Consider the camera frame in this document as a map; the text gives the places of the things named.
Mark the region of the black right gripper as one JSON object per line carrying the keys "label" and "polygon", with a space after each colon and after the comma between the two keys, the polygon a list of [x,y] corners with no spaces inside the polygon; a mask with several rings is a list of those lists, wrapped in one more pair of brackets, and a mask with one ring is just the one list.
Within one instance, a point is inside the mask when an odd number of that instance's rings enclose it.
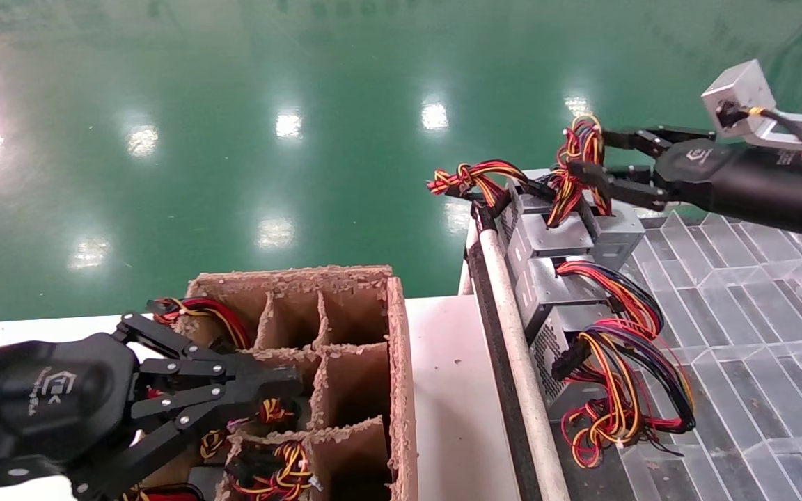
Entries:
{"label": "black right gripper", "polygon": [[799,151],[716,143],[716,132],[704,128],[604,128],[601,135],[608,148],[656,159],[656,180],[666,188],[654,184],[648,165],[608,169],[571,161],[567,171],[604,199],[662,212],[671,197],[706,212],[802,234]]}

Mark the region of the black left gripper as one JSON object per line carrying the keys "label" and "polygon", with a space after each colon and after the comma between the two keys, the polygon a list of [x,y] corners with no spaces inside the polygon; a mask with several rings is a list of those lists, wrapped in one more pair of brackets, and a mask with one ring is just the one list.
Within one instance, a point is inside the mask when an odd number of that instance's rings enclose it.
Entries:
{"label": "black left gripper", "polygon": [[[116,500],[262,400],[303,391],[292,365],[220,354],[138,313],[114,338],[0,347],[0,487],[68,471],[77,500]],[[139,365],[131,343],[160,356]],[[181,391],[127,403],[134,373],[142,387]]]}

